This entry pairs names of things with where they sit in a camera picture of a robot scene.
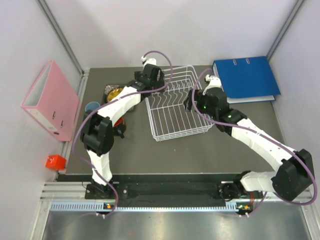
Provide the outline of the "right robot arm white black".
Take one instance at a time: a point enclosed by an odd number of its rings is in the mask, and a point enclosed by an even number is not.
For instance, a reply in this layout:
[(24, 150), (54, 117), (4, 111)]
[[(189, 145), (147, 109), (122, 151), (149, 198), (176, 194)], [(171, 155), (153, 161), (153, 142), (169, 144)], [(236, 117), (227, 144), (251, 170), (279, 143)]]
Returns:
[(233, 185), (237, 197), (245, 198), (254, 191), (273, 192), (291, 202), (314, 183), (311, 154), (287, 147), (259, 129), (244, 113), (230, 107), (221, 88), (193, 88), (183, 105), (188, 111), (194, 108), (207, 115), (222, 133), (245, 144), (272, 167), (272, 171), (247, 170), (237, 175)]

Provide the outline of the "black floral square plate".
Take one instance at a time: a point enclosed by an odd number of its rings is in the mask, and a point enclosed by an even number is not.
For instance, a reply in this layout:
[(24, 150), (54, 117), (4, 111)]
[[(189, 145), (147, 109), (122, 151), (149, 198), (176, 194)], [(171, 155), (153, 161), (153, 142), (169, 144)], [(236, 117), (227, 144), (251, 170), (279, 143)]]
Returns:
[(104, 93), (103, 93), (103, 96), (102, 96), (102, 102), (101, 102), (101, 105), (104, 105), (104, 104), (106, 104), (107, 103), (107, 101), (106, 101), (106, 95), (107, 95), (107, 93), (110, 91), (110, 90), (112, 90), (112, 89), (114, 89), (114, 88), (124, 88), (125, 87), (125, 85), (122, 85), (122, 84), (107, 84), (106, 86), (105, 86), (105, 89), (104, 89)]

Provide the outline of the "black orange patterned mug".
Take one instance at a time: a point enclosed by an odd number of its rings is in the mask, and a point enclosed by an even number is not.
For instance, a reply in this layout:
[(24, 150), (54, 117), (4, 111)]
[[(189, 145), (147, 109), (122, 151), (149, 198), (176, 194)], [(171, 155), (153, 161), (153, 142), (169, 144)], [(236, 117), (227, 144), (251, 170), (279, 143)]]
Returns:
[(118, 136), (121, 139), (124, 139), (125, 138), (124, 133), (126, 131), (126, 128), (127, 126), (125, 123), (125, 119), (124, 119), (124, 116), (122, 116), (116, 121), (116, 123), (113, 126), (113, 135)]

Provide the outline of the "yellow round plate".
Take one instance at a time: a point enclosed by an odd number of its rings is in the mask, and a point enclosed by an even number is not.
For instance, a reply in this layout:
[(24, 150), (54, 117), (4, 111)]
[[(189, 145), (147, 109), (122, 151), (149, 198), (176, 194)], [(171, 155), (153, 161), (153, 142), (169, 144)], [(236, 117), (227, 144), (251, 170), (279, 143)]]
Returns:
[(115, 97), (117, 97), (123, 91), (122, 87), (113, 88), (106, 94), (106, 102), (111, 102)]

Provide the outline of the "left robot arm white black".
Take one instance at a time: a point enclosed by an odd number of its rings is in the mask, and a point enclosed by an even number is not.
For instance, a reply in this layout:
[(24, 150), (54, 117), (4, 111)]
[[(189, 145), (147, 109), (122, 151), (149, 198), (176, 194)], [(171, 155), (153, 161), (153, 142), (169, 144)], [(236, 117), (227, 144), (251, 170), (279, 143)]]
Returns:
[(91, 183), (102, 198), (109, 198), (114, 191), (108, 183), (113, 175), (110, 170), (109, 152), (114, 144), (114, 126), (126, 112), (151, 95), (150, 90), (157, 90), (165, 85), (164, 73), (157, 66), (154, 58), (143, 62), (143, 70), (134, 73), (122, 91), (109, 105), (102, 107), (85, 123), (80, 133), (92, 167)]

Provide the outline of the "light blue plastic cup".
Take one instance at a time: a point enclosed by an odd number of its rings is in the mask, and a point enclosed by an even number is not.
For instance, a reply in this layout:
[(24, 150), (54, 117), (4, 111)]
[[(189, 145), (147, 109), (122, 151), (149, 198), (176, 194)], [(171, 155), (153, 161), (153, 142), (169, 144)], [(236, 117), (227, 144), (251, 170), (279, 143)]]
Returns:
[(84, 108), (84, 111), (87, 112), (87, 111), (94, 111), (96, 109), (98, 109), (100, 107), (100, 103), (99, 102), (96, 102), (96, 101), (91, 101), (89, 102), (85, 108)]

